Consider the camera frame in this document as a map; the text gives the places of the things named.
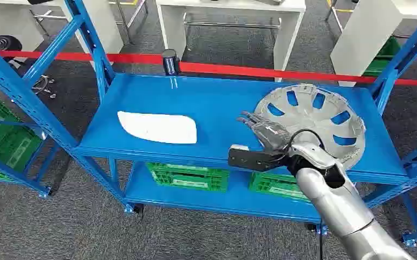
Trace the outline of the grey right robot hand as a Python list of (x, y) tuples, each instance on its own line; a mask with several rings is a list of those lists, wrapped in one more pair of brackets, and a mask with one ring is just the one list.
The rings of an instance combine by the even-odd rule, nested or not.
[(284, 150), (292, 134), (281, 124), (273, 122), (257, 113), (242, 111), (237, 121), (248, 126), (265, 151)]

